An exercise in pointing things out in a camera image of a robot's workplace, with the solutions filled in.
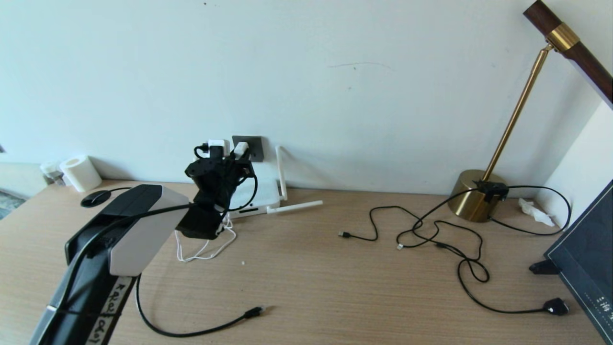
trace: desk lamp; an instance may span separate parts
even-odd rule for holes
[[[451,195],[456,195],[469,189],[477,189],[465,192],[448,202],[453,213],[460,218],[472,222],[488,221],[489,215],[494,212],[498,202],[501,200],[501,195],[489,195],[486,197],[486,192],[479,190],[478,184],[482,185],[480,182],[505,183],[500,176],[493,174],[494,167],[524,108],[528,95],[530,95],[530,91],[532,90],[532,86],[535,84],[536,77],[539,72],[541,72],[541,68],[550,50],[555,50],[575,64],[575,66],[580,69],[580,72],[585,74],[592,87],[610,107],[613,107],[613,78],[603,65],[592,55],[588,48],[583,45],[571,28],[563,23],[541,0],[532,4],[524,12],[524,16],[545,35],[547,45],[541,49],[536,57],[536,61],[532,66],[524,90],[519,96],[515,110],[513,110],[511,119],[504,130],[502,138],[500,138],[498,147],[496,151],[494,151],[494,155],[487,169],[485,171],[477,169],[463,171],[455,183],[453,192],[451,192]]]

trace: handwritten label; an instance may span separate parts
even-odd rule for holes
[[[585,293],[585,296],[590,302],[592,302],[598,314],[605,318],[606,324],[613,330],[613,326],[608,322],[613,321],[613,307],[611,306],[611,303],[607,301],[605,296],[597,298],[595,303],[592,301],[588,293]]]
[[[101,314],[115,314],[118,312],[118,306],[121,305],[121,302],[126,297],[126,292],[130,283],[132,282],[133,277],[118,277],[115,285],[111,289],[109,297],[107,301],[104,303],[102,307]],[[113,322],[113,316],[99,316],[96,322],[94,323],[94,328],[92,328],[91,333],[89,334],[89,338],[87,339],[88,344],[100,344],[106,338],[107,333],[109,332],[109,328],[111,323]]]

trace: black cable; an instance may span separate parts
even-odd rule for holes
[[[92,236],[85,243],[85,245],[83,246],[81,251],[79,251],[77,256],[70,263],[70,268],[69,268],[69,271],[68,271],[68,280],[66,282],[66,286],[64,288],[64,292],[62,293],[62,296],[61,296],[61,298],[59,300],[58,305],[55,307],[56,308],[56,312],[51,315],[51,319],[47,323],[47,326],[45,327],[45,329],[43,330],[43,333],[40,336],[39,344],[44,343],[45,338],[47,337],[48,331],[51,328],[52,324],[54,323],[54,321],[56,319],[56,316],[58,314],[61,314],[63,311],[67,310],[66,303],[68,301],[68,297],[70,296],[70,292],[72,291],[72,286],[74,285],[74,282],[75,282],[75,280],[77,278],[77,269],[76,268],[79,267],[79,265],[81,265],[81,262],[86,257],[86,255],[87,255],[88,251],[90,250],[90,248],[101,237],[103,237],[108,232],[110,232],[111,230],[116,228],[118,225],[129,223],[129,222],[132,222],[134,220],[138,220],[138,219],[141,219],[141,218],[144,218],[144,217],[149,217],[151,215],[156,215],[156,214],[161,214],[161,213],[165,213],[165,212],[171,212],[171,211],[176,211],[176,210],[180,210],[180,209],[186,209],[186,208],[194,207],[195,205],[196,204],[185,204],[185,205],[179,205],[179,206],[165,207],[165,208],[157,209],[157,210],[154,210],[154,211],[148,211],[148,212],[143,212],[143,213],[140,213],[140,214],[131,215],[129,217],[125,217],[125,218],[122,218],[122,219],[114,221],[113,223],[111,223],[111,224],[107,225],[106,227],[102,228],[94,236]]]
[[[226,324],[217,326],[217,327],[213,327],[213,328],[209,328],[208,330],[202,330],[202,331],[195,331],[195,332],[189,332],[189,333],[172,333],[172,332],[168,332],[168,331],[164,331],[159,329],[158,327],[156,327],[155,325],[153,325],[145,316],[145,313],[143,313],[143,308],[140,305],[140,277],[141,275],[139,275],[136,278],[136,308],[139,310],[139,314],[140,317],[143,319],[143,321],[145,322],[145,325],[147,325],[147,327],[149,327],[151,330],[153,330],[155,333],[160,334],[160,335],[164,335],[164,336],[169,336],[172,338],[189,338],[192,336],[199,336],[199,335],[205,335],[205,334],[209,334],[209,333],[213,333],[216,331],[221,331],[225,328],[228,328],[234,324],[237,324],[238,322],[242,321],[242,320],[246,320],[246,319],[250,319],[252,317],[256,317],[256,316],[260,316],[264,311],[265,308],[264,307],[255,307],[252,308],[248,311],[246,311],[242,316],[240,316],[239,318],[236,318]]]
[[[458,197],[458,196],[460,196],[460,195],[463,195],[463,194],[468,193],[468,192],[472,192],[473,190],[477,190],[477,189],[476,189],[476,188],[471,188],[471,189],[463,190],[463,191],[461,191],[461,192],[459,192],[459,193],[456,193],[456,194],[454,194],[454,195],[452,195],[452,196],[448,197],[447,199],[445,199],[445,201],[443,201],[442,203],[440,203],[440,204],[436,205],[436,206],[435,206],[433,209],[429,210],[429,211],[428,211],[426,214],[424,214],[422,217],[419,217],[419,218],[417,219],[417,221],[416,221],[416,222],[413,224],[413,227],[412,227],[411,229],[409,229],[409,230],[405,230],[405,231],[403,231],[403,232],[399,233],[399,234],[398,234],[398,236],[396,236],[396,243],[397,243],[397,244],[399,244],[399,245],[401,245],[401,246],[402,246],[402,248],[415,248],[415,247],[419,247],[419,246],[423,245],[424,243],[427,243],[427,242],[431,241],[431,240],[432,240],[434,237],[436,237],[436,236],[438,235],[438,227],[436,228],[436,233],[435,233],[434,235],[432,235],[431,237],[429,237],[429,238],[424,238],[424,237],[421,237],[421,236],[417,235],[417,234],[415,233],[415,230],[419,229],[419,228],[420,228],[420,227],[421,227],[421,226],[424,224],[424,219],[425,219],[426,217],[428,217],[428,216],[429,216],[431,213],[433,213],[434,211],[436,211],[437,209],[439,209],[439,208],[440,208],[442,205],[445,205],[446,203],[448,203],[449,201],[451,201],[451,200],[453,200],[453,199],[457,198],[457,197]],[[401,237],[402,235],[406,234],[406,233],[414,233],[414,234],[416,234],[416,236],[417,236],[417,237],[422,238],[422,239],[423,239],[423,241],[422,241],[422,242],[420,242],[420,243],[414,244],[414,245],[412,245],[412,246],[406,246],[406,245],[404,245],[404,244],[400,243],[400,237]]]
[[[526,186],[513,186],[513,187],[514,187],[514,188],[524,188],[524,187],[526,187]],[[494,311],[494,312],[500,312],[500,313],[503,313],[503,314],[528,314],[528,313],[533,313],[533,312],[547,312],[547,309],[545,309],[544,307],[543,307],[543,308],[539,308],[539,309],[526,309],[526,310],[520,310],[520,311],[505,311],[505,310],[500,310],[500,309],[492,308],[492,307],[490,307],[490,306],[485,305],[485,304],[484,304],[484,303],[482,303],[481,301],[479,301],[479,300],[478,300],[478,299],[477,299],[477,298],[476,298],[476,297],[475,297],[475,296],[474,296],[474,295],[473,295],[473,294],[472,294],[472,293],[471,293],[471,292],[468,290],[468,287],[466,286],[466,284],[464,284],[464,280],[463,280],[463,278],[462,278],[462,271],[461,271],[462,264],[463,264],[463,263],[465,263],[465,262],[467,262],[467,263],[468,263],[468,265],[469,265],[469,267],[470,267],[471,274],[473,275],[473,277],[474,277],[474,278],[475,278],[477,281],[482,282],[482,283],[486,283],[486,282],[488,282],[488,281],[490,280],[490,274],[489,274],[489,271],[488,271],[488,270],[487,270],[487,268],[486,268],[486,267],[485,267],[485,266],[484,266],[484,265],[483,265],[483,264],[482,264],[482,263],[479,261],[479,260],[481,259],[481,249],[482,249],[482,246],[483,246],[483,238],[482,238],[482,237],[481,237],[481,235],[479,235],[479,234],[478,234],[476,231],[474,231],[474,230],[472,230],[472,229],[469,229],[469,228],[466,228],[466,227],[461,227],[460,225],[456,225],[456,224],[453,224],[453,223],[445,222],[445,221],[442,221],[442,220],[437,220],[437,221],[435,221],[435,222],[434,222],[434,225],[435,225],[435,227],[436,227],[436,232],[435,232],[435,234],[434,234],[434,235],[432,235],[432,236],[431,236],[431,237],[429,237],[429,238],[423,237],[423,236],[421,236],[419,233],[417,233],[417,232],[415,231],[415,230],[417,230],[418,228],[420,228],[420,227],[423,225],[423,220],[424,220],[424,219],[425,219],[425,218],[426,218],[428,215],[430,215],[431,213],[433,213],[435,210],[437,210],[437,209],[438,209],[439,207],[441,207],[442,205],[446,204],[448,201],[453,200],[454,198],[456,198],[456,197],[458,197],[458,196],[460,196],[460,195],[462,195],[462,194],[464,194],[464,193],[466,193],[466,192],[469,192],[469,191],[470,191],[470,190],[465,190],[465,191],[462,191],[462,192],[460,192],[460,193],[458,193],[458,194],[455,194],[455,195],[450,196],[450,197],[449,197],[447,200],[445,200],[445,201],[443,201],[442,203],[440,203],[440,204],[436,205],[436,206],[435,206],[433,209],[431,209],[430,211],[428,211],[428,212],[427,212],[425,215],[423,215],[422,217],[419,217],[419,218],[418,218],[418,220],[417,220],[417,221],[415,221],[415,223],[413,224],[412,229],[410,229],[410,230],[406,230],[406,231],[403,231],[403,232],[399,233],[399,234],[398,234],[398,236],[396,237],[396,242],[398,243],[399,248],[405,248],[405,247],[406,247],[406,248],[415,248],[415,247],[419,247],[419,246],[421,246],[421,245],[423,245],[423,244],[425,244],[425,243],[427,243],[427,242],[432,242],[432,243],[436,244],[436,246],[437,246],[437,247],[447,249],[447,250],[449,250],[450,252],[452,252],[453,254],[456,254],[456,255],[458,255],[459,257],[461,257],[461,258],[462,258],[462,260],[461,260],[461,261],[458,263],[458,267],[457,267],[457,276],[458,276],[458,280],[460,281],[460,285],[462,286],[462,289],[464,289],[464,292],[466,292],[466,294],[468,295],[468,297],[470,297],[470,298],[471,298],[471,299],[472,299],[472,300],[473,300],[475,303],[477,303],[478,305],[482,306],[483,308],[486,308],[486,309],[488,309],[488,310],[490,310],[490,311]],[[440,232],[440,229],[439,229],[438,223],[445,223],[445,224],[448,224],[448,225],[452,225],[453,227],[460,228],[460,229],[464,229],[464,230],[468,230],[468,231],[472,232],[473,234],[475,234],[475,235],[476,235],[476,236],[479,238],[479,255],[478,255],[476,258],[470,258],[470,257],[468,257],[467,255],[465,255],[465,254],[464,254],[464,253],[463,253],[461,250],[459,250],[458,248],[456,248],[456,247],[454,247],[454,246],[452,246],[452,245],[449,245],[449,244],[446,244],[446,243],[443,243],[443,242],[438,242],[438,241],[435,241],[435,240],[434,240],[434,238],[435,238],[435,237],[438,235],[438,233]],[[420,242],[420,243],[418,243],[418,244],[415,244],[415,245],[413,245],[413,246],[405,246],[405,245],[401,244],[401,243],[400,243],[400,241],[399,241],[400,236],[401,236],[401,235],[403,235],[403,234],[405,234],[405,233],[412,233],[413,235],[417,236],[418,238],[423,239],[423,241],[422,241],[422,242]],[[483,272],[485,273],[485,278],[484,278],[484,279],[483,279],[483,278],[480,278],[479,276],[477,276],[477,274],[474,272],[474,268],[473,268],[473,265],[472,265],[473,263],[474,263],[474,264],[476,264],[476,265],[478,265],[478,266],[479,266],[479,267],[480,267],[480,268],[483,270]]]
[[[232,151],[230,151],[230,154],[228,154],[228,157],[226,158],[226,159],[230,159],[230,164],[224,168],[224,175],[221,178],[221,183],[224,188],[219,188],[217,192],[215,193],[215,197],[213,198],[214,200],[217,200],[217,197],[219,196],[219,193],[221,193],[222,190],[226,192],[227,203],[224,207],[223,212],[221,213],[221,219],[226,217],[226,214],[230,210],[230,205],[232,203],[232,195],[230,195],[230,190],[228,188],[228,183],[226,181],[227,181],[227,176],[228,176],[229,171],[234,167],[234,163],[236,162],[235,157],[236,156],[234,154],[234,149],[232,149]],[[243,178],[241,181],[239,181],[238,184],[240,185],[245,180],[246,180],[246,177]]]
[[[438,233],[438,223],[445,223],[448,225],[451,225],[453,227],[459,228],[459,229],[463,229],[463,230],[468,230],[470,232],[472,232],[473,234],[475,234],[478,238],[479,238],[479,250],[478,250],[478,255],[476,258],[470,258],[468,257],[466,254],[464,254],[460,249],[449,245],[449,244],[445,244],[442,242],[438,242],[438,241],[432,241],[436,244],[437,247],[439,248],[444,248],[449,250],[450,252],[452,252],[453,254],[458,255],[459,257],[462,258],[462,261],[460,261],[458,263],[458,267],[457,267],[457,276],[458,276],[458,280],[460,281],[460,285],[462,286],[462,289],[464,289],[464,292],[466,292],[466,294],[468,295],[468,297],[470,297],[475,303],[477,303],[478,305],[482,306],[483,308],[486,308],[488,310],[491,311],[495,311],[495,312],[500,312],[503,314],[529,314],[529,313],[533,313],[533,312],[544,312],[546,311],[544,308],[539,308],[539,309],[527,309],[527,310],[519,310],[519,311],[506,311],[506,310],[500,310],[500,309],[496,309],[496,308],[492,308],[490,306],[485,305],[484,303],[482,303],[481,301],[479,301],[469,290],[468,287],[466,286],[466,284],[464,284],[464,279],[462,278],[462,264],[463,263],[468,263],[468,266],[470,267],[470,272],[473,275],[473,277],[482,283],[486,283],[489,282],[490,280],[490,273],[487,270],[487,268],[479,261],[481,259],[481,249],[483,248],[483,237],[481,237],[481,235],[479,235],[479,233],[477,233],[477,231],[474,231],[472,229],[466,228],[466,227],[461,227],[460,225],[456,225],[453,223],[449,223],[449,222],[445,222],[444,220],[437,220],[434,222],[434,225],[436,226],[436,232]],[[480,278],[479,276],[477,276],[477,274],[474,272],[473,269],[473,263],[478,265],[483,272],[485,273],[485,278]]]
[[[363,239],[364,241],[371,241],[374,242],[377,239],[379,239],[379,231],[377,229],[377,225],[375,224],[375,220],[373,219],[373,211],[376,211],[378,209],[401,209],[403,211],[405,211],[406,213],[412,215],[415,218],[418,218],[418,216],[414,215],[413,213],[411,213],[411,211],[405,209],[404,207],[401,206],[379,206],[379,207],[373,207],[370,209],[370,211],[368,212],[368,216],[370,218],[370,223],[373,225],[373,229],[375,231],[375,238],[364,238],[361,236],[356,236],[356,235],[352,235],[351,233],[348,233],[347,231],[341,231],[338,233],[339,236],[344,237],[344,238],[357,238],[357,239]]]
[[[109,194],[110,194],[110,193],[112,193],[112,192],[114,192],[114,191],[116,191],[116,190],[124,190],[124,189],[131,189],[131,188],[132,188],[132,187],[121,187],[121,188],[115,188],[115,189],[111,189],[111,190],[105,190],[105,191],[104,191],[104,193],[100,193],[100,194],[96,195],[96,197],[95,197],[95,198],[93,198],[93,199],[90,201],[90,203],[92,203],[92,204],[96,204],[96,200],[97,200],[98,198],[100,198],[102,195],[105,195],[105,194],[107,194],[107,193],[109,193]]]
[[[256,197],[256,194],[257,194],[257,176],[254,174],[253,175],[253,194],[251,195],[251,199],[249,199],[249,201],[247,201],[247,203],[244,204],[243,206],[237,207],[235,209],[227,209],[227,211],[231,211],[232,212],[232,211],[238,211],[238,210],[244,209],[245,207],[249,206],[249,204],[251,204],[253,199]]]
[[[557,190],[555,190],[555,189],[553,189],[553,188],[545,187],[545,186],[539,186],[539,185],[512,185],[512,186],[509,186],[508,188],[509,188],[509,189],[512,189],[512,188],[538,188],[538,189],[546,189],[546,190],[550,190],[550,191],[552,191],[552,192],[556,193],[556,194],[557,194],[557,195],[559,195],[559,196],[560,196],[560,197],[561,197],[561,198],[564,200],[564,202],[566,203],[566,211],[567,211],[567,212],[566,212],[566,214],[567,214],[567,216],[566,216],[566,223],[564,223],[564,226],[563,226],[563,227],[561,227],[561,228],[560,228],[558,231],[554,231],[554,232],[552,232],[552,233],[534,233],[534,232],[532,232],[532,231],[528,231],[528,230],[523,230],[523,229],[520,229],[520,228],[512,227],[512,226],[510,226],[510,225],[508,225],[508,224],[505,224],[505,223],[503,223],[503,222],[501,222],[501,221],[499,221],[499,220],[497,220],[497,219],[494,219],[494,218],[493,218],[491,215],[488,215],[488,216],[487,216],[487,218],[488,218],[489,220],[493,221],[494,223],[500,224],[500,225],[502,225],[502,226],[504,226],[504,227],[507,227],[507,228],[509,228],[509,229],[513,229],[513,230],[521,231],[521,232],[523,232],[523,233],[528,233],[528,234],[531,234],[531,235],[537,235],[537,236],[552,236],[552,235],[557,235],[557,234],[561,233],[562,231],[564,231],[564,230],[565,230],[565,229],[568,227],[568,224],[571,222],[571,204],[570,204],[570,203],[568,202],[568,200],[567,200],[567,199],[566,199],[566,198],[565,198],[565,197],[564,197],[564,196],[563,196],[563,195],[562,195],[560,192],[558,192]]]
[[[194,148],[194,155],[195,155],[196,157],[198,157],[199,159],[204,159],[204,157],[203,157],[203,156],[200,156],[200,155],[198,154],[198,150],[200,149],[200,150],[202,150],[202,151],[204,152],[204,148],[207,148],[207,149],[208,149],[208,145],[202,144],[202,145],[200,145],[200,146],[196,146],[196,147]]]

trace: cable clip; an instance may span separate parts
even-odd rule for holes
[[[506,200],[506,196],[509,194],[509,187],[501,182],[489,182],[489,181],[473,181],[477,186],[477,190],[485,194],[484,201],[489,203],[494,196],[498,195],[500,201]]]

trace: white antenna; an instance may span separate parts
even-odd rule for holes
[[[276,169],[279,171],[279,184],[281,185],[281,199],[283,201],[287,201],[287,186],[285,186],[285,173],[283,172],[282,162],[281,162],[281,149],[282,147],[278,145],[275,147],[276,152]]]
[[[279,184],[281,185],[281,197],[280,199],[283,201],[287,201],[287,186],[285,184],[285,174],[283,172],[283,163],[282,163],[282,158],[281,158],[281,150],[283,148],[278,145],[275,147],[275,153],[276,153],[276,168],[279,171]],[[317,205],[322,205],[324,202],[321,200],[317,200],[317,201],[311,201],[310,203],[302,203],[302,204],[296,204],[296,205],[290,205],[290,206],[284,206],[284,207],[277,207],[277,208],[273,208],[273,207],[266,207],[266,213],[280,213],[280,212],[286,212],[286,211],[292,211],[292,210],[296,210],[296,209],[303,209],[303,208],[307,208],[307,207],[313,207],[313,206],[317,206]]]

